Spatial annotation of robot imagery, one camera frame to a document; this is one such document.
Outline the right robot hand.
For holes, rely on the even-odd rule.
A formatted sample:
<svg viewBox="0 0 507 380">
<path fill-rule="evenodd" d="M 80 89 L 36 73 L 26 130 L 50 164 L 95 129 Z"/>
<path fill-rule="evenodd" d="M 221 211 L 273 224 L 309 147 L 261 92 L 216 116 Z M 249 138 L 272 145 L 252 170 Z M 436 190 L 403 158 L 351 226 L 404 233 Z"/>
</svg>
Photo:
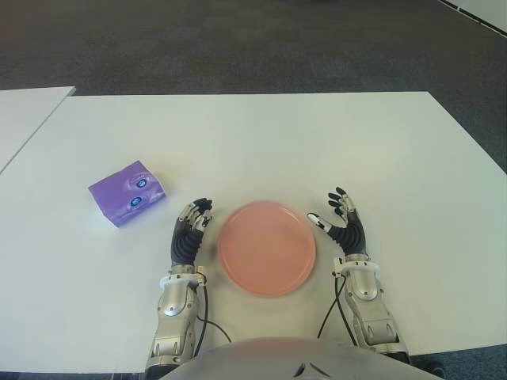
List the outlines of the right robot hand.
<svg viewBox="0 0 507 380">
<path fill-rule="evenodd" d="M 336 226 L 313 212 L 307 213 L 307 218 L 337 243 L 346 257 L 363 255 L 368 259 L 364 227 L 353 199 L 340 187 L 336 187 L 335 192 L 330 192 L 328 196 L 328 204 L 345 225 Z"/>
</svg>

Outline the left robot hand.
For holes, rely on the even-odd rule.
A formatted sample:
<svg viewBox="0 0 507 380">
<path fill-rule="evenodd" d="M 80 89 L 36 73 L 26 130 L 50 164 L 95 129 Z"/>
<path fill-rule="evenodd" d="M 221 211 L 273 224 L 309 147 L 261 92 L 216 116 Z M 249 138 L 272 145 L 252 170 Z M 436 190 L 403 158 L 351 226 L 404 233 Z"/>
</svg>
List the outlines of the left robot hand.
<svg viewBox="0 0 507 380">
<path fill-rule="evenodd" d="M 196 199 L 179 214 L 170 246 L 171 265 L 194 265 L 204 238 L 204 232 L 212 220 L 212 200 Z"/>
</svg>

